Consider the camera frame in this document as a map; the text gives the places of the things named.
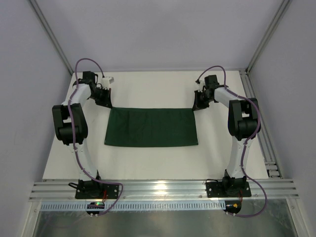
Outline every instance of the green cloth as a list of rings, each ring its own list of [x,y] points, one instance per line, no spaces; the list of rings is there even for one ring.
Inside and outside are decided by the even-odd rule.
[[[117,147],[198,145],[194,113],[192,109],[113,107],[104,144]]]

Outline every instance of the white table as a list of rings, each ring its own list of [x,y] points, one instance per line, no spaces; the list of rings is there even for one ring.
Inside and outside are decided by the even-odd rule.
[[[201,72],[123,72],[105,73],[115,82],[112,104],[126,108],[191,108],[195,80]],[[216,74],[220,84],[223,73]],[[73,75],[70,85],[75,81]],[[227,72],[227,85],[245,95],[238,71]],[[72,92],[69,87],[67,98]],[[231,152],[228,132],[228,109],[219,103],[196,111],[198,146],[168,148],[128,148],[104,145],[110,109],[89,99],[83,112],[88,124],[88,148],[102,179],[221,179]],[[247,173],[255,179],[268,178],[259,142],[250,148]],[[54,138],[43,179],[78,179],[79,173],[71,152]]]

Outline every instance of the purple cable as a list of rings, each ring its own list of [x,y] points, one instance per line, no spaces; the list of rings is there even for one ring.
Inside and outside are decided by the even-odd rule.
[[[248,217],[255,217],[255,216],[258,216],[260,215],[267,207],[267,204],[268,204],[268,197],[267,197],[267,194],[266,194],[266,191],[264,190],[264,188],[261,186],[261,184],[259,184],[258,181],[254,180],[253,178],[250,178],[247,174],[246,174],[246,171],[244,170],[243,168],[243,159],[244,159],[244,156],[245,156],[245,153],[246,153],[246,148],[247,148],[247,143],[248,141],[253,138],[257,132],[259,131],[259,128],[260,128],[260,124],[261,124],[261,120],[260,120],[260,112],[259,112],[259,109],[258,107],[255,105],[255,103],[253,103],[251,100],[249,100],[248,98],[246,97],[243,97],[243,96],[240,96],[240,95],[237,95],[236,93],[232,92],[231,90],[228,89],[228,87],[226,86],[226,71],[225,69],[222,67],[222,66],[213,66],[213,67],[210,67],[208,69],[206,69],[199,77],[198,77],[198,80],[202,77],[202,75],[204,73],[206,73],[208,70],[212,69],[212,68],[221,68],[223,70],[223,73],[224,73],[224,88],[230,93],[232,94],[233,96],[236,96],[237,98],[240,98],[240,99],[243,99],[243,100],[246,100],[248,101],[256,110],[257,112],[257,115],[258,115],[258,124],[257,124],[257,127],[256,127],[256,130],[250,135],[250,137],[248,137],[244,143],[244,147],[243,147],[243,150],[242,150],[242,154],[241,154],[241,170],[243,172],[243,174],[248,178],[250,179],[251,181],[253,181],[254,183],[256,183],[262,190],[264,196],[265,196],[265,205],[262,207],[262,209],[260,211],[258,211],[257,213],[255,214],[252,214],[252,215],[241,215],[241,214],[236,214],[235,216],[238,216],[238,217],[243,217],[243,218],[248,218]]]
[[[90,58],[81,58],[81,59],[79,59],[79,60],[77,61],[76,66],[75,66],[76,88],[75,88],[75,90],[73,91],[73,93],[71,94],[71,96],[70,96],[70,98],[69,98],[69,100],[68,100],[68,105],[67,105],[68,111],[69,111],[69,115],[70,115],[70,118],[71,118],[71,127],[72,127],[72,129],[73,129],[73,147],[74,147],[74,151],[75,151],[75,155],[76,155],[76,160],[77,160],[77,163],[78,163],[80,169],[81,169],[81,170],[84,172],[84,174],[85,174],[86,176],[88,176],[90,179],[92,179],[92,180],[94,180],[94,181],[96,181],[96,182],[98,182],[98,183],[101,183],[101,184],[119,185],[119,186],[122,187],[122,189],[121,189],[121,191],[120,191],[120,194],[118,195],[118,198],[114,201],[114,203],[113,203],[107,210],[105,210],[105,211],[103,211],[103,212],[101,212],[101,213],[99,214],[99,216],[102,216],[102,215],[108,213],[108,212],[114,207],[114,205],[117,203],[117,201],[119,200],[119,198],[120,198],[120,196],[122,195],[122,192],[123,192],[123,184],[122,184],[122,183],[118,183],[118,182],[106,182],[106,181],[101,181],[101,180],[95,179],[95,178],[92,177],[87,171],[85,171],[85,169],[84,169],[83,166],[81,165],[80,160],[79,160],[79,157],[78,157],[78,152],[77,152],[77,148],[76,148],[76,132],[75,132],[74,116],[73,116],[73,112],[71,111],[71,108],[70,108],[70,103],[71,103],[71,99],[73,98],[73,96],[75,95],[76,91],[78,90],[79,81],[78,81],[78,76],[77,76],[77,67],[78,67],[78,63],[79,63],[80,61],[82,61],[82,60],[89,60],[89,61],[91,61],[91,62],[94,62],[94,63],[99,67],[99,69],[100,69],[100,71],[101,71],[101,73],[102,73],[102,76],[104,77],[103,71],[102,71],[100,65],[99,65],[96,61],[94,61],[94,60],[92,60],[92,59],[90,59]]]

